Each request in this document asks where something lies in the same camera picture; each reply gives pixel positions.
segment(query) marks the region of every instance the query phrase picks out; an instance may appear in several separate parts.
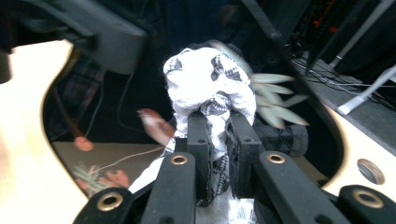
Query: green leaf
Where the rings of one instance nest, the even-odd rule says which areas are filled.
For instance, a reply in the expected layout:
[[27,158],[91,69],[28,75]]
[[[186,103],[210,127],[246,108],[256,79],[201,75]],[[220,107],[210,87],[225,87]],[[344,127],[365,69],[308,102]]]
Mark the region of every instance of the green leaf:
[[285,123],[280,119],[272,107],[258,106],[259,115],[271,126],[284,129]]
[[73,174],[76,175],[78,178],[81,179],[91,178],[90,174],[88,174],[88,172],[84,168],[75,166],[75,170],[76,171],[73,172]]
[[289,109],[280,106],[273,106],[272,110],[276,113],[281,119],[287,120],[292,123],[301,124],[301,125],[309,125],[303,118],[295,114]]
[[265,88],[268,91],[280,93],[280,94],[292,94],[293,91],[289,90],[286,87],[274,85],[274,84],[262,84],[262,83],[253,83],[253,86],[257,86],[257,88]]
[[228,48],[227,45],[223,44],[220,41],[209,41],[210,46],[212,46],[215,49],[218,49],[221,53],[227,55],[229,58],[233,59],[236,64],[242,68],[242,70],[245,71],[247,75],[252,74],[253,71],[250,68],[250,65],[241,57],[239,54],[237,54],[235,51],[232,49]]
[[265,88],[255,88],[254,86],[253,90],[256,92],[256,102],[259,97],[270,105],[283,105],[283,100],[277,93],[268,91]]
[[294,95],[289,99],[285,100],[283,107],[291,107],[292,105],[297,105],[306,99],[308,99],[307,95],[300,95],[300,94]]
[[269,103],[266,98],[260,95],[256,95],[256,104],[261,106],[271,106],[271,103]]
[[249,76],[250,80],[255,83],[274,84],[294,80],[293,77],[278,75],[278,74],[265,74],[258,73]]

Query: brass ring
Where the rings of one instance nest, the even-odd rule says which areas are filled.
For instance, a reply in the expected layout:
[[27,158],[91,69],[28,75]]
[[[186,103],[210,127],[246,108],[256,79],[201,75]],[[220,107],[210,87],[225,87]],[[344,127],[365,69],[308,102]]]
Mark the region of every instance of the brass ring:
[[[367,200],[363,199],[361,197],[361,195],[370,197],[372,199],[372,201],[367,201]],[[376,196],[375,194],[373,194],[372,192],[367,191],[367,190],[355,189],[355,190],[353,190],[353,197],[356,199],[356,201],[358,201],[359,203],[362,203],[368,207],[382,208],[384,206],[384,202],[382,202],[382,200],[378,196]]]
[[189,159],[187,159],[187,157],[185,156],[181,156],[181,155],[176,155],[174,157],[172,157],[171,162],[174,165],[182,165],[184,163],[186,163]]
[[267,160],[270,161],[270,162],[273,162],[273,163],[283,163],[283,162],[285,162],[285,158],[283,156],[281,156],[281,155],[276,154],[276,153],[269,154],[267,156]]
[[103,212],[108,212],[120,206],[122,201],[122,195],[117,192],[109,192],[99,199],[97,207]]

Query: white patterned fabric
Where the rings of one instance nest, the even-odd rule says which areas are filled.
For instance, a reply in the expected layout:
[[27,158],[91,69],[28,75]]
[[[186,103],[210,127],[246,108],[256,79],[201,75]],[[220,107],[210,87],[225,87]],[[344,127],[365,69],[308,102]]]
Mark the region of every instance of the white patterned fabric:
[[[208,199],[197,203],[200,207],[197,222],[205,223],[205,220],[214,218],[216,221],[212,223],[233,223],[230,222],[232,220],[238,220],[235,223],[254,223],[252,200],[236,200],[230,193],[225,132],[231,110],[245,115],[250,125],[253,123],[256,101],[248,75],[225,54],[206,47],[182,50],[165,63],[163,72],[177,122],[175,136],[166,146],[163,156],[175,151],[175,138],[188,136],[190,113],[199,110],[204,114],[209,133],[211,194]],[[132,184],[132,192],[144,187],[145,182],[149,183],[145,180],[155,179],[161,166],[158,163],[152,163],[149,171]],[[213,213],[224,209],[228,209],[223,211],[224,216]]]

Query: plastic leaf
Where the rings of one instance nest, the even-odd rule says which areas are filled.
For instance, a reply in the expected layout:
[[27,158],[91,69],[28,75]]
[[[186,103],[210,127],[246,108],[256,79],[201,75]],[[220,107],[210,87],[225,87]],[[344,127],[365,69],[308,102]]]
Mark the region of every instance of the plastic leaf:
[[102,189],[108,188],[108,185],[97,181],[97,175],[90,175],[89,171],[85,168],[85,166],[79,167],[75,166],[75,172],[73,174],[81,179],[82,181],[86,182],[93,192],[98,192]]
[[283,122],[282,119],[280,119],[276,112],[273,110],[271,107],[264,107],[264,106],[259,106],[258,107],[258,113],[259,115],[271,126],[278,128],[278,129],[284,129],[285,128],[285,123]]
[[229,58],[233,59],[236,64],[242,68],[242,70],[245,71],[247,74],[252,74],[253,71],[250,68],[250,65],[241,57],[239,56],[235,51],[232,49],[228,48],[227,45],[219,42],[219,41],[210,41],[209,44],[215,48],[221,51],[221,53],[227,55]]
[[288,110],[288,109],[280,107],[280,106],[273,106],[272,110],[281,119],[284,119],[284,120],[287,120],[289,122],[296,123],[296,124],[308,125],[308,122],[306,122],[303,118],[301,118],[294,112],[291,112],[291,110]]
[[292,94],[293,91],[289,90],[286,87],[274,85],[274,84],[262,84],[262,83],[253,83],[253,86],[257,86],[257,88],[265,88],[268,91],[280,93],[280,94]]
[[268,91],[265,88],[255,88],[254,85],[253,90],[257,93],[256,99],[261,96],[270,105],[283,105],[283,100],[277,93]]
[[271,106],[271,104],[265,99],[265,97],[262,97],[260,95],[256,95],[256,104],[261,106]]
[[292,105],[297,105],[298,103],[306,99],[308,99],[307,95],[294,95],[284,101],[283,107],[291,107]]
[[265,74],[265,73],[252,74],[249,76],[249,78],[252,82],[263,83],[263,84],[274,84],[274,83],[294,80],[293,77],[289,77],[285,75]]

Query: patterned textile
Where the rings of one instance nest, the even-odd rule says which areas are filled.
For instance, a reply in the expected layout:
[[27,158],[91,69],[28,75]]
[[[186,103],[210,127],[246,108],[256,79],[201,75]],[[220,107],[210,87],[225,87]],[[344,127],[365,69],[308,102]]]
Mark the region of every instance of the patterned textile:
[[[91,58],[80,55],[78,61],[68,74],[57,85],[53,86],[62,98],[67,115],[75,123],[84,116],[93,96],[96,94],[105,73]],[[64,123],[64,118],[59,107],[49,94],[48,115],[46,115],[47,135],[50,141],[56,140],[60,135],[67,133],[69,127]]]
[[[178,55],[170,58],[163,67],[167,80],[167,88],[174,116],[177,122],[177,130],[174,138],[166,146],[163,157],[175,151],[176,138],[188,136],[188,116],[194,111],[201,111],[205,116],[206,128],[209,133],[210,145],[210,196],[197,203],[198,206],[209,206],[217,196],[227,192],[230,187],[229,158],[226,146],[227,133],[226,123],[229,120],[231,110],[245,115],[250,125],[253,124],[256,111],[256,101],[251,89],[248,75],[236,63],[217,49],[194,45],[194,49],[183,49]],[[161,166],[162,158],[156,160],[150,167],[132,184],[130,190],[135,192],[144,183],[154,180]],[[233,208],[236,219],[244,219],[249,223],[252,213],[252,202],[232,199],[221,196],[216,203],[221,207]],[[211,216],[213,205],[200,209],[199,214]],[[217,223],[229,223],[230,217],[223,217]]]

